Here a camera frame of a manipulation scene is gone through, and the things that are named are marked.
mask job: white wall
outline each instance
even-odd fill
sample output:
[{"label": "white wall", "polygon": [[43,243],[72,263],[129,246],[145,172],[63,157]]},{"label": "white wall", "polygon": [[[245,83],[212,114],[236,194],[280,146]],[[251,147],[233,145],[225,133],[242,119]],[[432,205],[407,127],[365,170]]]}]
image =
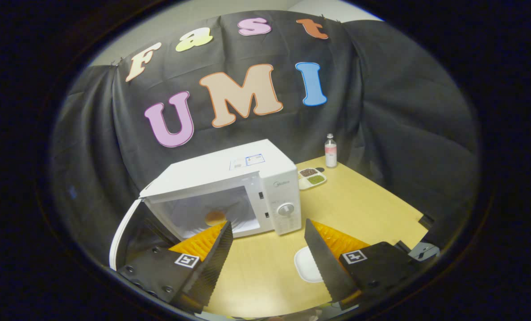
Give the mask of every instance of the white wall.
[{"label": "white wall", "polygon": [[341,22],[378,20],[375,16],[341,0],[188,0],[174,4],[127,31],[111,42],[91,62],[91,65],[117,63],[151,39],[164,35],[172,26],[204,20],[213,16],[250,10],[287,10],[321,16]]}]

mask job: midea logo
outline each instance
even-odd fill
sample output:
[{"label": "midea logo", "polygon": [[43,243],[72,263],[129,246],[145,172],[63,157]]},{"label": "midea logo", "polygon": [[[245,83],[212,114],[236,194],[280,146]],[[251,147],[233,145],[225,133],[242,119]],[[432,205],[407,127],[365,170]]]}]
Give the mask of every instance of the midea logo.
[{"label": "midea logo", "polygon": [[289,183],[290,181],[276,181],[274,183],[274,187],[279,187],[280,185],[285,185],[287,183]]}]

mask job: green sauce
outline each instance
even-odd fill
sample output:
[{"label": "green sauce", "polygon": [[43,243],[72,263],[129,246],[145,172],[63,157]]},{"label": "green sauce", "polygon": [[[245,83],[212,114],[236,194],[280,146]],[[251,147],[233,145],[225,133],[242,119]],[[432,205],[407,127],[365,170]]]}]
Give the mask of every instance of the green sauce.
[{"label": "green sauce", "polygon": [[321,183],[324,180],[325,179],[321,175],[315,175],[315,176],[309,177],[307,179],[307,181],[309,181],[311,184],[318,184],[318,183]]}]

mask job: bottle label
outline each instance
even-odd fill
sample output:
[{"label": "bottle label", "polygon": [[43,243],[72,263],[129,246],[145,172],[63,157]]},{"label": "bottle label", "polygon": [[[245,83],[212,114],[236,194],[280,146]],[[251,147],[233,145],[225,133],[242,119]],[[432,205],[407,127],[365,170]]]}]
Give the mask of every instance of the bottle label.
[{"label": "bottle label", "polygon": [[337,146],[333,146],[333,147],[325,146],[325,154],[329,154],[329,155],[337,154]]}]

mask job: paper letter cutout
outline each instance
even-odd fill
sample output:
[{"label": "paper letter cutout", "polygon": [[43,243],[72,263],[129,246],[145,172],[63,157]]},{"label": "paper letter cutout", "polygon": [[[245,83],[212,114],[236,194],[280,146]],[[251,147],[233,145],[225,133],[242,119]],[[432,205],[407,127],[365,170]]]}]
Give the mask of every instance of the paper letter cutout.
[{"label": "paper letter cutout", "polygon": [[241,35],[267,34],[271,31],[271,26],[265,25],[267,20],[264,18],[251,18],[238,22],[237,26],[241,28],[238,32]]},{"label": "paper letter cutout", "polygon": [[143,51],[137,53],[135,57],[131,58],[131,70],[129,70],[129,75],[127,76],[127,79],[125,81],[130,81],[134,77],[140,75],[143,71],[145,71],[145,68],[143,67],[143,63],[145,65],[151,61],[151,58],[153,57],[153,51],[158,50],[162,46],[162,43],[157,42],[154,45],[151,45],[147,49],[144,49]]},{"label": "paper letter cutout", "polygon": [[327,97],[321,92],[321,82],[319,81],[319,65],[314,62],[298,62],[295,68],[302,72],[303,83],[305,84],[305,98],[303,104],[306,106],[318,106],[327,102]]},{"label": "paper letter cutout", "polygon": [[323,28],[323,26],[319,25],[319,24],[315,24],[315,22],[313,22],[313,20],[311,19],[300,19],[300,20],[297,20],[298,24],[302,24],[303,27],[305,28],[305,31],[315,37],[315,38],[319,38],[319,39],[329,39],[329,36],[327,34],[322,34],[318,28]]},{"label": "paper letter cutout", "polygon": [[271,82],[272,65],[259,64],[248,68],[244,85],[239,86],[225,73],[214,73],[200,79],[200,85],[205,86],[210,93],[212,106],[216,118],[212,126],[216,128],[227,126],[236,121],[236,116],[228,111],[228,102],[243,118],[249,116],[249,108],[255,97],[256,115],[267,115],[282,110],[283,104],[275,95],[274,84]]},{"label": "paper letter cutout", "polygon": [[180,37],[180,43],[176,45],[176,51],[185,51],[194,47],[195,45],[205,45],[206,43],[210,42],[212,38],[214,37],[210,35],[210,28],[208,27],[192,30]]},{"label": "paper letter cutout", "polygon": [[178,119],[182,126],[180,132],[176,134],[169,132],[166,127],[164,117],[162,116],[164,109],[163,103],[155,104],[145,111],[145,117],[149,118],[155,137],[161,145],[168,148],[175,148],[176,146],[186,144],[192,138],[192,134],[194,134],[194,123],[192,122],[192,116],[190,116],[190,110],[188,110],[188,104],[186,103],[188,97],[190,97],[188,91],[181,91],[168,100],[176,108]]}]

